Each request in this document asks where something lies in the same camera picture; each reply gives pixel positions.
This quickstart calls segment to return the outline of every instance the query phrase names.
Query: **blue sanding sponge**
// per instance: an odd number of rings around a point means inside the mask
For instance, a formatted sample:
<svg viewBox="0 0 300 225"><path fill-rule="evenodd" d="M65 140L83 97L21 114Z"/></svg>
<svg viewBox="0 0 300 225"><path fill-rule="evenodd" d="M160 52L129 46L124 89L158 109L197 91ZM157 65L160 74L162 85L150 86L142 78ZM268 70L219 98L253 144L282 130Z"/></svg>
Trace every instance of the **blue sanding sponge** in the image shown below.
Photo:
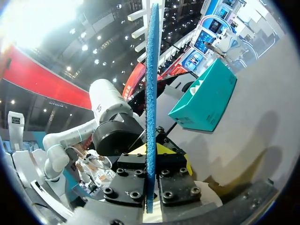
<svg viewBox="0 0 300 225"><path fill-rule="evenodd" d="M146 136L147 136L147 201L146 211L153 211L156 155L156 96L159 55L159 11L152 5L147 38L146 59Z"/></svg>

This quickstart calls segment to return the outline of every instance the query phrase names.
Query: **bolt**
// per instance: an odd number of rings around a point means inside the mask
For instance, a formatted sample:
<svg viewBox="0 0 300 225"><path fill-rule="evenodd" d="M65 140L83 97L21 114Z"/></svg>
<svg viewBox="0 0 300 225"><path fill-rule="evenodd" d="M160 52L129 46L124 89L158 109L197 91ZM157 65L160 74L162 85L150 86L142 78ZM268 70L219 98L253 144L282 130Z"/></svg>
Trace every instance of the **bolt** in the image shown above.
<svg viewBox="0 0 300 225"><path fill-rule="evenodd" d="M161 175L163 176L163 177L166 177L167 175L169 175L170 174L170 171L169 170L162 170L161 171Z"/></svg>
<svg viewBox="0 0 300 225"><path fill-rule="evenodd" d="M188 173L188 169L187 169L187 168L181 168L181 169L179 170L179 172L180 172L181 175L185 175L185 174Z"/></svg>
<svg viewBox="0 0 300 225"><path fill-rule="evenodd" d="M118 219L112 220L109 224L110 225L124 225L124 223Z"/></svg>
<svg viewBox="0 0 300 225"><path fill-rule="evenodd" d="M125 171L123 169L121 169L121 168L117 169L117 174L118 175L124 175L124 173L125 173Z"/></svg>
<svg viewBox="0 0 300 225"><path fill-rule="evenodd" d="M193 187L191 189L191 195L198 195L201 193L201 189L199 187Z"/></svg>
<svg viewBox="0 0 300 225"><path fill-rule="evenodd" d="M254 200L253 200L253 204L252 204L252 208L256 208L260 203L261 203L261 200L259 200L259 199L254 199Z"/></svg>
<svg viewBox="0 0 300 225"><path fill-rule="evenodd" d="M272 181L271 179L268 178L267 181L269 184L274 185L274 181Z"/></svg>
<svg viewBox="0 0 300 225"><path fill-rule="evenodd" d="M105 195L107 195L107 196L110 196L110 195L113 194L113 189L110 188L110 187L105 188L104 191L103 191L103 193L104 193Z"/></svg>
<svg viewBox="0 0 300 225"><path fill-rule="evenodd" d="M136 170L135 171L135 176L136 177L141 177L143 175L143 171L142 170Z"/></svg>
<svg viewBox="0 0 300 225"><path fill-rule="evenodd" d="M137 200L141 197L141 194L137 191L132 191L130 192L129 196L134 199L134 200Z"/></svg>
<svg viewBox="0 0 300 225"><path fill-rule="evenodd" d="M250 196L250 192L247 191L247 192L244 194L243 199L248 199L249 196Z"/></svg>
<svg viewBox="0 0 300 225"><path fill-rule="evenodd" d="M172 199L174 197L174 194L172 191L165 191L163 193L163 197L166 198L166 199Z"/></svg>

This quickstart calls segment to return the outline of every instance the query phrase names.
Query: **ceiling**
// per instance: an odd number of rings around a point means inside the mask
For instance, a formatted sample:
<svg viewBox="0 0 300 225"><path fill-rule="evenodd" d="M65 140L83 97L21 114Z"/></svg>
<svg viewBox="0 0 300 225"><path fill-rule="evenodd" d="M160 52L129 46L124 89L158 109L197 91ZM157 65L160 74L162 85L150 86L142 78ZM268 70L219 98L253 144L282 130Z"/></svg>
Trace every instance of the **ceiling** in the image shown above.
<svg viewBox="0 0 300 225"><path fill-rule="evenodd" d="M196 27L203 2L165 1L161 54ZM48 32L38 47L21 49L84 90L93 81L104 78L122 92L141 54L135 52L135 46L144 41L143 36L131 38L131 33L143 26L143 20L130 22L127 16L140 9L141 0L84 0L76 8L74 20ZM60 132L93 118L89 110L55 102L4 80L0 82L0 99L3 128L8 127L10 110L24 114L25 130L47 133Z"/></svg>

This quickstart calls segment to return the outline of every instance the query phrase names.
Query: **tissue box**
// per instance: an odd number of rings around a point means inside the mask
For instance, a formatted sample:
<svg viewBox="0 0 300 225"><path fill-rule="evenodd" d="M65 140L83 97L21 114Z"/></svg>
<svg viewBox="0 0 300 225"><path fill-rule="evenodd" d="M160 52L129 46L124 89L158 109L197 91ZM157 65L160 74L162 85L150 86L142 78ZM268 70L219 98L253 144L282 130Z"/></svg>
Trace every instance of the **tissue box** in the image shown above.
<svg viewBox="0 0 300 225"><path fill-rule="evenodd" d="M213 131L234 90L237 78L216 59L190 86L169 116L183 128Z"/></svg>

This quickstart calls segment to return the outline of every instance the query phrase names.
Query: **white wall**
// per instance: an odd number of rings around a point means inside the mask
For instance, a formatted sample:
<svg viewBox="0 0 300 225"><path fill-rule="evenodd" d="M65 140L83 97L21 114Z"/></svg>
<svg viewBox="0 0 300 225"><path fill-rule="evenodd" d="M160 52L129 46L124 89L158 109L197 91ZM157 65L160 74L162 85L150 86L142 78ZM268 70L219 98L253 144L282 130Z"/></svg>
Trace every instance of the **white wall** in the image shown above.
<svg viewBox="0 0 300 225"><path fill-rule="evenodd" d="M169 134L189 155L198 180L220 185L271 178L282 188L300 152L300 63L289 36L239 72L229 105L213 133Z"/></svg>

